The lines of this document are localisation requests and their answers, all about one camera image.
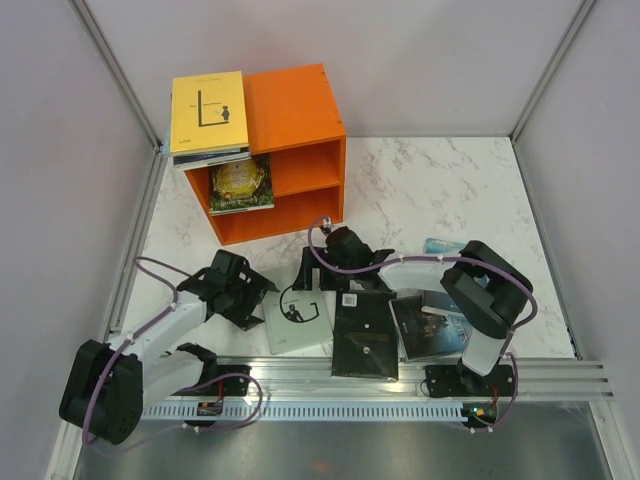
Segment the grey Great Gatsby book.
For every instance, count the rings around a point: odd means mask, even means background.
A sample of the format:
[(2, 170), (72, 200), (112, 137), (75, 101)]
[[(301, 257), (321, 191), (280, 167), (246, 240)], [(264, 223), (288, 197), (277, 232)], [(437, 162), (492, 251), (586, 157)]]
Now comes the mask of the grey Great Gatsby book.
[(276, 291), (262, 300), (270, 352), (274, 355), (318, 346), (333, 339), (331, 319), (324, 294), (319, 291), (297, 291), (294, 266), (264, 272)]

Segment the black book with gold lines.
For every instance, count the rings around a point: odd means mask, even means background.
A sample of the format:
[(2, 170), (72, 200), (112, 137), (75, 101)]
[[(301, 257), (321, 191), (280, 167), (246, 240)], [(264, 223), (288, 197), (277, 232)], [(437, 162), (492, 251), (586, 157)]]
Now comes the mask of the black book with gold lines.
[(397, 381), (398, 334), (392, 292), (338, 292), (331, 375)]

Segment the teal blue ocean book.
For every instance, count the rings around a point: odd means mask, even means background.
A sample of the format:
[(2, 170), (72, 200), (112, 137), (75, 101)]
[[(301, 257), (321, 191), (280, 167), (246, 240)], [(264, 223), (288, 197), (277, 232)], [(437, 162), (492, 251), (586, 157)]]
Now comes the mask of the teal blue ocean book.
[(424, 246), (425, 254), (456, 254), (466, 246), (465, 243), (429, 237)]

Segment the green Alice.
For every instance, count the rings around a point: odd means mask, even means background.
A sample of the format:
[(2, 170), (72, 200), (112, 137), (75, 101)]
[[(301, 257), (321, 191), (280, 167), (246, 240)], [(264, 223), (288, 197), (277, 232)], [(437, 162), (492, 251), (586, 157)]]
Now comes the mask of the green Alice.
[(215, 165), (209, 168), (209, 173), (211, 216), (275, 206), (268, 154)]

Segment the dark blue Robinson Crusoe book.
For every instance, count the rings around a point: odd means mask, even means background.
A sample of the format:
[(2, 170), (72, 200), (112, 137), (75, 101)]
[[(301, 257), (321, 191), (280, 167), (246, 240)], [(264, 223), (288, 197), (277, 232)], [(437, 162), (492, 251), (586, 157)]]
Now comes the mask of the dark blue Robinson Crusoe book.
[(206, 168), (213, 165), (246, 160), (251, 157), (248, 148), (232, 149), (219, 152), (207, 152), (193, 155), (173, 156), (173, 166), (181, 171)]

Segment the light blue paperback book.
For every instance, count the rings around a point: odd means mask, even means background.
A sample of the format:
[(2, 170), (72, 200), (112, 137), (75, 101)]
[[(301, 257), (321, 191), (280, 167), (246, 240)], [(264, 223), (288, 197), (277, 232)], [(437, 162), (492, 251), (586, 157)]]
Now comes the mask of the light blue paperback book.
[(162, 155), (165, 157), (170, 155), (170, 139), (171, 139), (171, 128), (168, 127), (166, 130), (166, 134), (164, 136), (164, 140), (162, 142)]

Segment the yellow Little Prince book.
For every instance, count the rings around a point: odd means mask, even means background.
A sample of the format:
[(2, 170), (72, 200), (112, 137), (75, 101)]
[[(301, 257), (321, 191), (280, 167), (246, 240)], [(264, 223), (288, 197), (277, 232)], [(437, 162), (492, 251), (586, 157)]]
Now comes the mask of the yellow Little Prince book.
[(177, 77), (173, 80), (171, 155), (195, 155), (248, 146), (241, 72)]

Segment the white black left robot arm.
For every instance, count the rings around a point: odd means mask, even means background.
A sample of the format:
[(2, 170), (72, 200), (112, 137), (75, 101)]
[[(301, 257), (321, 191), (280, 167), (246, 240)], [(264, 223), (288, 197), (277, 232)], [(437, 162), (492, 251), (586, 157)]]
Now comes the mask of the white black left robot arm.
[(214, 316), (242, 330), (261, 324), (254, 311), (276, 285), (245, 257), (226, 250), (179, 284), (154, 272), (148, 275), (169, 289), (167, 305), (106, 341), (86, 341), (76, 352), (59, 416), (80, 428), (86, 446), (99, 440), (123, 443), (146, 409), (174, 395), (213, 397), (184, 425), (215, 429), (226, 397), (261, 389), (249, 367), (221, 366), (213, 351), (182, 339)]

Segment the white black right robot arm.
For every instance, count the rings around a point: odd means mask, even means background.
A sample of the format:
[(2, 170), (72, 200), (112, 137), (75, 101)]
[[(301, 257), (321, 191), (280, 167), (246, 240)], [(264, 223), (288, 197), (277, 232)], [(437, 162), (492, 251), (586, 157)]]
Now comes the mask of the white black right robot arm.
[(325, 244), (303, 248), (294, 290), (311, 290), (318, 275), (323, 290), (345, 292), (356, 283), (369, 291), (409, 291), (390, 302), (405, 359), (460, 354), (456, 378), (468, 393), (492, 383), (515, 330), (526, 322), (524, 308), (538, 310), (532, 283), (479, 240), (457, 251), (403, 256), (372, 249), (347, 227), (321, 229)]

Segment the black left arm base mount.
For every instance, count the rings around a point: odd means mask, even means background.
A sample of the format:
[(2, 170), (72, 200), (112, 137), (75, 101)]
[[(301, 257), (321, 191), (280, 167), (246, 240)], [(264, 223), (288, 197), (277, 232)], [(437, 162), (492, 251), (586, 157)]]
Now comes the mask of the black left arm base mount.
[[(209, 366), (203, 370), (200, 378), (194, 385), (179, 390), (176, 392), (176, 395), (208, 396), (214, 397), (215, 399), (226, 398), (227, 396), (244, 397), (249, 388), (249, 380), (245, 377), (238, 377), (238, 374), (249, 375), (250, 373), (251, 367), (248, 365), (231, 364)], [(225, 376), (225, 378), (196, 389), (196, 386), (220, 376)]]

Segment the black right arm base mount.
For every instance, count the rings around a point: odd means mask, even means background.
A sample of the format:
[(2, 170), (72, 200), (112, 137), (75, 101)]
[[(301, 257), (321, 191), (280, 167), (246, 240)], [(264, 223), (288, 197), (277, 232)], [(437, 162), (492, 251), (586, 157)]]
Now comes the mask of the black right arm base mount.
[(425, 380), (428, 395), (433, 398), (508, 397), (515, 388), (514, 370), (509, 365), (496, 365), (487, 376), (473, 373), (461, 363), (428, 365)]

